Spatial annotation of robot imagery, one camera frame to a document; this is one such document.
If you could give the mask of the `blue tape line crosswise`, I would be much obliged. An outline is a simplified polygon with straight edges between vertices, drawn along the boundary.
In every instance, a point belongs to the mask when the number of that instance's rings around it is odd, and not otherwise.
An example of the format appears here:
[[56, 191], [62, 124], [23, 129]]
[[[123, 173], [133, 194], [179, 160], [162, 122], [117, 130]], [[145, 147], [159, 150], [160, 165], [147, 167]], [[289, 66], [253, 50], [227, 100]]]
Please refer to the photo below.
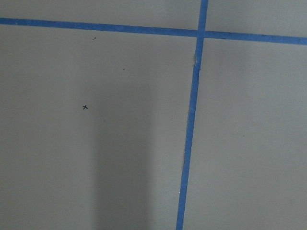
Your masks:
[[182, 37], [195, 37], [195, 38], [200, 37], [200, 38], [210, 38], [210, 39], [254, 41], [254, 42], [278, 43], [278, 44], [303, 45], [303, 46], [307, 44], [307, 39], [305, 37], [281, 36], [281, 35], [246, 34], [246, 33], [191, 30], [191, 29], [130, 26], [130, 25], [100, 24], [100, 23], [76, 23], [76, 22], [60, 22], [60, 21], [14, 19], [14, 18], [1, 18], [0, 23], [3, 25], [16, 25], [16, 26], [51, 27], [51, 28], [63, 28], [63, 29], [148, 34], [148, 35], [169, 35], [169, 36], [182, 36]]

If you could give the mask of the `blue tape line lengthwise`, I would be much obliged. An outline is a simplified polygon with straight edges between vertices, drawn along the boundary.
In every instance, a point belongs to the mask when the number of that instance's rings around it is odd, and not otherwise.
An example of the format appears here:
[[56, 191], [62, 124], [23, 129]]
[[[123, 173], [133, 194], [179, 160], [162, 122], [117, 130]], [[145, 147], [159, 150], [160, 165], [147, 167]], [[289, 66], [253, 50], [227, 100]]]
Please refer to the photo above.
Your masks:
[[187, 129], [185, 137], [184, 161], [183, 161], [183, 168], [181, 174], [180, 191], [179, 191], [178, 208], [177, 208], [176, 230], [182, 230], [184, 224], [187, 190], [189, 182], [189, 168], [190, 168], [191, 150], [192, 150], [198, 88], [199, 88], [199, 74], [201, 69], [208, 3], [209, 2], [207, 0], [202, 0], [200, 6], [197, 39], [195, 46], [195, 64], [193, 67], [193, 74], [191, 81], [189, 112], [188, 112]]

